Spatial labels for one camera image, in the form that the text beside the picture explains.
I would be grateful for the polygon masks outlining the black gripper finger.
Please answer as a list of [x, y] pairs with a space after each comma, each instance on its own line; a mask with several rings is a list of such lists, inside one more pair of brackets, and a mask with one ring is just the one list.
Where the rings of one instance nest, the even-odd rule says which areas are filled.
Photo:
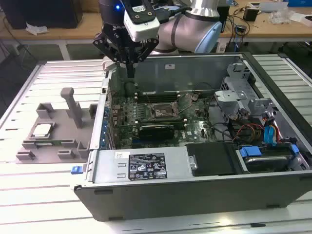
[[135, 64], [145, 61], [158, 45], [158, 39], [147, 39], [141, 42], [133, 42], [130, 45], [130, 77], [135, 75]]
[[105, 56], [107, 56], [114, 64], [118, 64], [121, 68], [124, 68], [127, 73], [127, 77], [131, 77], [131, 64], [129, 63], [129, 56], [121, 42], [121, 37], [117, 35], [117, 45], [114, 45], [105, 36], [104, 33], [99, 33], [93, 40], [93, 45], [100, 50]]

